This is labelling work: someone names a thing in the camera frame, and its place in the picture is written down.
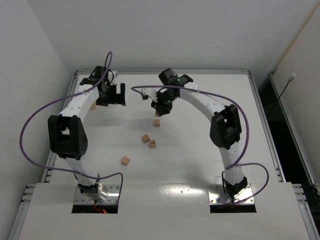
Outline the translucent amber plastic box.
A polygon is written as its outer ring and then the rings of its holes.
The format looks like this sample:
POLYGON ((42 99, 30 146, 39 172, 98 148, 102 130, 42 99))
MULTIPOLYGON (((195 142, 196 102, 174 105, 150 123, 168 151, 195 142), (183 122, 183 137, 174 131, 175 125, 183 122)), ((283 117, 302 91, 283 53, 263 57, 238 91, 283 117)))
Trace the translucent amber plastic box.
POLYGON ((96 104, 96 102, 94 102, 94 103, 91 105, 90 110, 95 110, 96 107, 97 107, 97 104, 96 104))

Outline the wooden cube with two slots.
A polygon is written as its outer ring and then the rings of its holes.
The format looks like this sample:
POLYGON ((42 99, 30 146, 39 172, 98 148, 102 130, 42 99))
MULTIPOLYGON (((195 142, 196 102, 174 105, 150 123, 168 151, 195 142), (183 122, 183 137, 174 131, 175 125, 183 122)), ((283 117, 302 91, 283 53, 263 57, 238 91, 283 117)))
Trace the wooden cube with two slots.
POLYGON ((155 140, 150 140, 149 141, 149 147, 150 148, 156 148, 157 147, 156 141, 155 140))

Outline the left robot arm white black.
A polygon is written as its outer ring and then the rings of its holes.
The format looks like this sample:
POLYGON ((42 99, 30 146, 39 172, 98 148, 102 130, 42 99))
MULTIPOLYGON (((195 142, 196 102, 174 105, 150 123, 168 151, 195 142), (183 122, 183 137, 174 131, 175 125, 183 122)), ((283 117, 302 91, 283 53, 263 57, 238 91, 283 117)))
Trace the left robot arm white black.
POLYGON ((113 82, 115 75, 105 66, 95 67, 93 73, 78 86, 79 94, 58 115, 48 118, 50 150, 64 159, 77 179, 80 193, 96 202, 107 199, 107 188, 100 175, 85 156, 89 142, 83 121, 93 105, 126 105, 126 85, 121 83, 120 92, 113 82))

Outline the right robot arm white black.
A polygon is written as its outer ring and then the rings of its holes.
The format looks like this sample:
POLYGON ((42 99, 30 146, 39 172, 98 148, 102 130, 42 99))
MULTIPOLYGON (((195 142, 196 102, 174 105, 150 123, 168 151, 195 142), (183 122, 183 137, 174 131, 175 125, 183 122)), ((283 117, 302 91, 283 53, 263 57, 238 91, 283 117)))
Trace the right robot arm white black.
POLYGON ((222 104, 209 93, 200 90, 190 76, 178 76, 171 68, 162 71, 158 78, 166 88, 165 91, 158 90, 151 103, 159 117, 169 114, 173 101, 180 98, 194 106, 209 120, 209 137, 219 148, 224 166, 224 192, 233 200, 248 184, 242 168, 238 165, 239 157, 242 156, 239 154, 242 127, 238 108, 235 104, 222 104))

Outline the plain wooden cube centre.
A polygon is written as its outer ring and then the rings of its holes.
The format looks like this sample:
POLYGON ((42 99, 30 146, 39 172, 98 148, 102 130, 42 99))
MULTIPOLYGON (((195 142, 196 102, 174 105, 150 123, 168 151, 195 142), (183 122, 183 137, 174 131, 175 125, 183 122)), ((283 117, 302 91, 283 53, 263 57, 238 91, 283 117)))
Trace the plain wooden cube centre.
POLYGON ((150 141, 150 137, 147 134, 145 134, 141 137, 141 140, 143 143, 147 143, 150 141))

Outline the plain wooden cube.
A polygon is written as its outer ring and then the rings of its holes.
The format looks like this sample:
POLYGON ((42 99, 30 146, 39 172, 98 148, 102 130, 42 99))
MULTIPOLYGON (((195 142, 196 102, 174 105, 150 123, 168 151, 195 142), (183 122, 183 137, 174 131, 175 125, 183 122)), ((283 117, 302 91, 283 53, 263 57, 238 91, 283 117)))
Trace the plain wooden cube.
POLYGON ((130 163, 130 158, 127 157, 127 156, 124 156, 122 159, 121 159, 121 163, 125 166, 127 166, 129 163, 130 163))
POLYGON ((141 140, 143 143, 147 143, 150 141, 150 137, 147 134, 145 134, 141 137, 141 140))

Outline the plain wooden cube front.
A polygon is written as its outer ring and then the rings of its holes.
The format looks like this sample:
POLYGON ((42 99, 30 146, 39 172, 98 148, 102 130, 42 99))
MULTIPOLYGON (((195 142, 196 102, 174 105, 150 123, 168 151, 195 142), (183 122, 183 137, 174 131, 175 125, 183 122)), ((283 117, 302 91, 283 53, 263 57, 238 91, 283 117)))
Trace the plain wooden cube front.
POLYGON ((121 159, 121 163, 125 166, 127 166, 129 163, 130 163, 130 158, 127 157, 127 156, 124 156, 122 159, 121 159))

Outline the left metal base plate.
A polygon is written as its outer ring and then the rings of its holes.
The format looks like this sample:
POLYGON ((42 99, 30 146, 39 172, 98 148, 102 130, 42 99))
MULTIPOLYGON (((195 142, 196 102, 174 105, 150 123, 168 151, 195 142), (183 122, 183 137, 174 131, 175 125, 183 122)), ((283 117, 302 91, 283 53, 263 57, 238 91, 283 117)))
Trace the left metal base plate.
POLYGON ((97 192, 81 193, 77 187, 73 199, 74 205, 93 205, 96 201, 97 205, 116 205, 119 200, 120 185, 100 184, 97 192))

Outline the metal base plate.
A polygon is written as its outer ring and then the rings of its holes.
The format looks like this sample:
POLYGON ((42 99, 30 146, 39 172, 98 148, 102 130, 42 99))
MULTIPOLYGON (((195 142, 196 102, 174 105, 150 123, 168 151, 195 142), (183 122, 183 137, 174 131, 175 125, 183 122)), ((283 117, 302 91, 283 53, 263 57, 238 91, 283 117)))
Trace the metal base plate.
POLYGON ((254 206, 255 199, 251 184, 234 195, 234 199, 228 197, 221 184, 212 184, 208 186, 209 204, 212 206, 220 206, 235 203, 241 206, 254 206))
POLYGON ((74 205, 93 205, 96 201, 97 205, 116 205, 119 200, 120 185, 100 184, 97 192, 81 193, 77 187, 73 199, 74 205))

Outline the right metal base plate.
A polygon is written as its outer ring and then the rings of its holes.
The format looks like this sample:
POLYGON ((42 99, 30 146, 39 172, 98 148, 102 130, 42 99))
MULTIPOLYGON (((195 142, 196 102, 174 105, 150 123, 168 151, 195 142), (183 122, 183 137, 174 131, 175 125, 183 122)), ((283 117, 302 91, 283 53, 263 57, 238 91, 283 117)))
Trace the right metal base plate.
POLYGON ((221 184, 212 184, 208 186, 209 204, 212 206, 220 206, 235 203, 241 206, 254 206, 255 199, 251 184, 234 195, 234 199, 228 197, 221 184))

